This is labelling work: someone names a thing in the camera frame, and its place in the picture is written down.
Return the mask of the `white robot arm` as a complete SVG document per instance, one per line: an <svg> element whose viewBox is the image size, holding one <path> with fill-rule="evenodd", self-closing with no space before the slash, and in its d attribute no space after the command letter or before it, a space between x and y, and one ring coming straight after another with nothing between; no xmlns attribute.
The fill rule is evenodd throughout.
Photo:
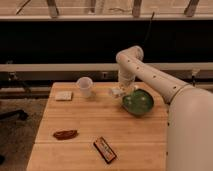
<svg viewBox="0 0 213 171"><path fill-rule="evenodd" d="M169 105L166 171L213 171L213 93L142 62L132 46L116 54L118 80L129 87L138 77Z"/></svg>

